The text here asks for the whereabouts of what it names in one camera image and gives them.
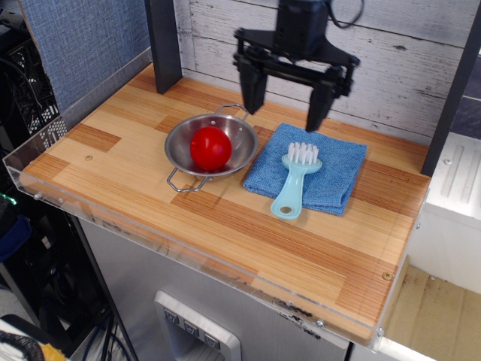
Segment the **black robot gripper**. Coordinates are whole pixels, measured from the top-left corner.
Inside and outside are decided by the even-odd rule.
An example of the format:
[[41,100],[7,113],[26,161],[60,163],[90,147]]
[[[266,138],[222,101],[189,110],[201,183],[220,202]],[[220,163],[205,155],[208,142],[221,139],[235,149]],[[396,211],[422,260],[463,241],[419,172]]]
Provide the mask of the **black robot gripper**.
[[312,86],[307,132],[319,129],[335,99],[349,95],[360,60],[328,41],[329,20],[347,27],[335,18],[330,1],[280,1],[274,30],[234,32],[234,64],[249,114],[263,106],[269,74]]

